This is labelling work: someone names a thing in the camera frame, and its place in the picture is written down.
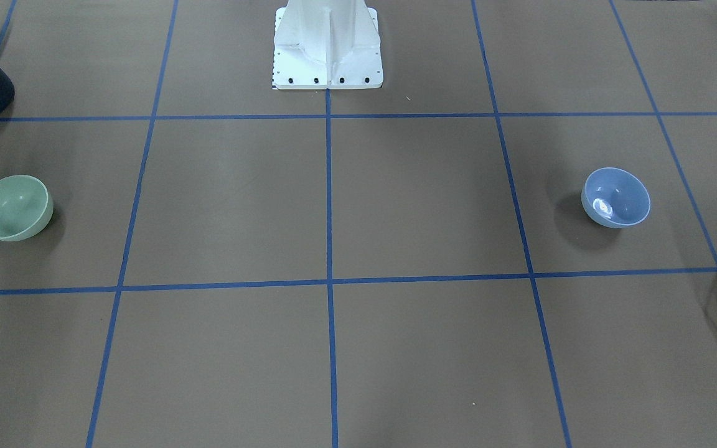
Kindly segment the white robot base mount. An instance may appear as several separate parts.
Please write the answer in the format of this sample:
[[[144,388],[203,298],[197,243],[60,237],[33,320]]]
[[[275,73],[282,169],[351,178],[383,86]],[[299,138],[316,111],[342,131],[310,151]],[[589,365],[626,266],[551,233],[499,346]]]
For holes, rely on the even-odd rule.
[[[382,87],[378,12],[366,2],[289,1],[275,11],[274,19],[271,87]]]

